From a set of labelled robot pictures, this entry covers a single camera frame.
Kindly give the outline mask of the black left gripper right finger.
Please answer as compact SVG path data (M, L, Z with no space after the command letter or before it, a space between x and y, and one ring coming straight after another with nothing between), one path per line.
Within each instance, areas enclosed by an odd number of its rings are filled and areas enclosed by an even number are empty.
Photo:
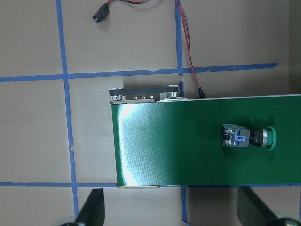
M248 186L238 188L237 216L243 226L282 225L282 220Z

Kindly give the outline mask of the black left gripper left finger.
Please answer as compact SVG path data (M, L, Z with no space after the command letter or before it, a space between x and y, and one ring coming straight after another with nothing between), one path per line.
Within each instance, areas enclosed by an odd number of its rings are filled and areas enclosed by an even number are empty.
M104 192L102 188L92 189L75 220L77 226L103 226L105 221Z

